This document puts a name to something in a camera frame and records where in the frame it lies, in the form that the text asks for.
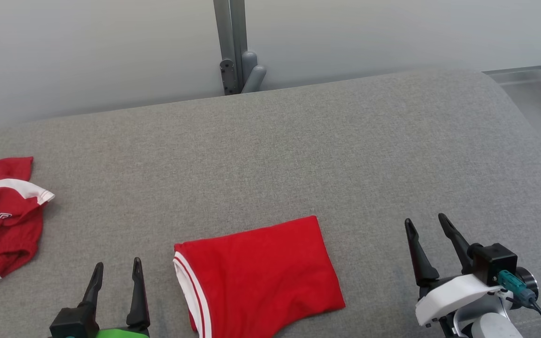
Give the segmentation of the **red shorts with white stripe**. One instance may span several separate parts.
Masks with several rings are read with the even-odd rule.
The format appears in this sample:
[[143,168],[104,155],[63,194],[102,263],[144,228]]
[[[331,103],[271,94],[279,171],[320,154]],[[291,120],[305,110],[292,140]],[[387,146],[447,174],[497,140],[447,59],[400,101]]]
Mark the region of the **red shorts with white stripe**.
[[30,181],[32,157],[0,160],[0,279],[38,252],[43,210],[54,193]]

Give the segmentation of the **grey floor rail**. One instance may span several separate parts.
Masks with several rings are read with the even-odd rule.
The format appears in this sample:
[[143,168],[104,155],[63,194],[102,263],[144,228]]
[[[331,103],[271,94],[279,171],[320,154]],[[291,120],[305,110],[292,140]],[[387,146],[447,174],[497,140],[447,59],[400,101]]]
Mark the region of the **grey floor rail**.
[[483,71],[501,86],[541,82],[541,65],[512,69]]

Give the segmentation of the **grey metal post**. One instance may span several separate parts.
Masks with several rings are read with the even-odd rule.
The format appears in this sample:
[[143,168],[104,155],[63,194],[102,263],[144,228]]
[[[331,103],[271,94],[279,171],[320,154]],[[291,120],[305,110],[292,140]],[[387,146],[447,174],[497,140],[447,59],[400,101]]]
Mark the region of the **grey metal post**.
[[242,54],[247,51],[245,0],[213,0],[221,61],[233,60],[239,93],[243,88]]

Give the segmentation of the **red white jersey shirt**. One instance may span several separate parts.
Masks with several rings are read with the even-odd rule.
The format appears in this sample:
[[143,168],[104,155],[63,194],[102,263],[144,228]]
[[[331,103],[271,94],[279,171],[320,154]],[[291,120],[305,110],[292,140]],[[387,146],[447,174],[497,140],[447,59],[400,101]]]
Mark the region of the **red white jersey shirt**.
[[315,215],[174,245],[198,338],[273,338],[346,303]]

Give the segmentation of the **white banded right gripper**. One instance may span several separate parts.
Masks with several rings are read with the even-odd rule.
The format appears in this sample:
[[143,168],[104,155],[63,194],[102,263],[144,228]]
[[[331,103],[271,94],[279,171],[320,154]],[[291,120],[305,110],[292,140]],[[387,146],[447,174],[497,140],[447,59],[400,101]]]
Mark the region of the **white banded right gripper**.
[[[506,306],[498,297],[501,287],[487,286],[476,276],[468,275],[472,271],[472,258],[467,251],[470,244],[458,231],[446,214],[438,214],[438,220],[444,234],[453,245],[462,266],[463,276],[455,277],[429,291],[427,295],[415,305],[415,317],[420,326],[431,323],[434,319],[447,316],[455,312],[455,320],[459,322],[470,321],[485,313],[497,313],[506,317]],[[406,218],[404,229],[408,240],[411,262],[414,270],[415,282],[419,287],[428,287],[436,282],[440,275],[430,263],[425,251],[419,243],[419,235],[412,220]]]

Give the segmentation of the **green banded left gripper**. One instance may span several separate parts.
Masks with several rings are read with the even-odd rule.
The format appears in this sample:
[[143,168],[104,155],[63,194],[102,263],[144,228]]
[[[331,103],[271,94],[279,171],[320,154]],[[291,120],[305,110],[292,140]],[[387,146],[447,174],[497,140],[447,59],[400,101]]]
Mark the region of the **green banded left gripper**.
[[[84,293],[79,308],[84,308],[89,321],[96,325],[96,311],[99,291],[103,283],[103,262],[98,262]],[[127,327],[99,330],[95,338],[150,338],[150,315],[145,287],[142,261],[135,257],[132,268],[133,292],[131,308],[126,317]]]

